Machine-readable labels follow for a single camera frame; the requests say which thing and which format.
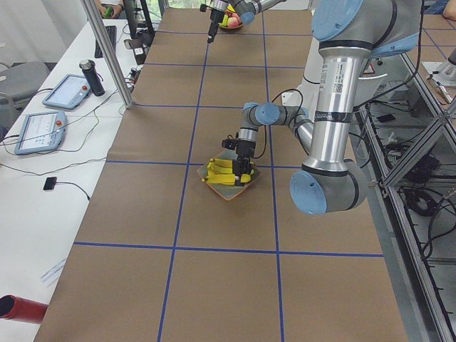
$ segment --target red cylinder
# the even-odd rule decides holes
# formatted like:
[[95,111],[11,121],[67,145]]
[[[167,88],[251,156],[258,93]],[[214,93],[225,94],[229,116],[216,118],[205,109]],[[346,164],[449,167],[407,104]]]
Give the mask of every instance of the red cylinder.
[[40,324],[48,306],[12,295],[0,298],[0,318]]

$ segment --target white desk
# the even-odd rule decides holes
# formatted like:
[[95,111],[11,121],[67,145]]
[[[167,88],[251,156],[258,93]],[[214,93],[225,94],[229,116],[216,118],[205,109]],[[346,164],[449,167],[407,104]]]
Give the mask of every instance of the white desk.
[[[136,67],[133,52],[126,50],[123,45],[123,40],[129,38],[123,34],[126,21],[107,20],[105,25],[118,27],[116,56],[126,76],[131,68]],[[95,61],[97,72],[104,78],[103,87],[106,93],[101,97],[91,94],[76,110],[66,112],[70,123],[87,115],[116,90],[104,59],[95,59],[94,50],[95,38],[87,23],[42,85],[42,88],[53,88],[68,73],[82,75],[78,66],[80,60],[89,58]],[[49,111],[49,108],[41,104],[47,94],[45,92],[35,96],[9,135],[20,132],[25,114]],[[123,111],[123,103],[118,94],[96,110],[100,122],[78,152],[19,157],[9,155],[2,146],[0,163],[21,170],[44,173],[72,163],[104,158],[122,120]],[[91,113],[74,125],[69,125],[60,148],[78,149],[96,122],[97,118]],[[14,139],[6,140],[6,143],[13,141]],[[9,151],[14,151],[14,145],[9,146]],[[103,161],[90,162],[43,176],[25,175],[0,166],[0,296],[13,294],[49,303],[56,281],[46,287],[40,277],[67,257],[86,212],[88,200],[82,191],[73,185],[56,185],[54,190],[44,192],[44,182],[47,177],[56,176],[58,182],[74,182],[92,195],[103,165]],[[32,341],[37,330],[36,324],[0,320],[0,341]]]

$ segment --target person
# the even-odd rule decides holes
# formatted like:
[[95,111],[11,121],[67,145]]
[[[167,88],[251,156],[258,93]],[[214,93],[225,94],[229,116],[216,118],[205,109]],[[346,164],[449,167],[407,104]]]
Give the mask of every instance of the person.
[[[124,17],[123,14],[123,0],[95,0],[95,5],[99,10],[101,16],[105,19],[117,19],[119,17]],[[106,13],[109,8],[112,8],[112,14],[107,17]]]
[[425,14],[442,14],[444,18],[456,21],[456,0],[436,0]]

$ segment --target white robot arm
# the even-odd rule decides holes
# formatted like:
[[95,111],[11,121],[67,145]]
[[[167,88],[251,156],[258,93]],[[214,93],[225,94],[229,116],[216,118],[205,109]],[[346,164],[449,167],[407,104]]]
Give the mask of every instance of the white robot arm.
[[[281,1],[229,2],[248,18]],[[422,0],[321,0],[312,21],[323,57],[314,122],[300,108],[247,104],[237,138],[222,144],[238,154],[233,166],[239,179],[250,167],[258,127],[288,125],[309,152],[302,170],[291,178],[295,205],[307,214],[357,207],[366,197],[367,181],[344,155],[358,77],[369,58],[393,56],[417,45],[422,7]]]

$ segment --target fruit bowl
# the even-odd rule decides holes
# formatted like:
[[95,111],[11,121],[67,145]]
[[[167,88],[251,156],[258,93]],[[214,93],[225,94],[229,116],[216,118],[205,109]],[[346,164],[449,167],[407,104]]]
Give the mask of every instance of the fruit bowl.
[[231,6],[225,11],[223,22],[219,24],[219,27],[224,30],[235,30],[243,26],[243,23],[239,15],[234,11]]

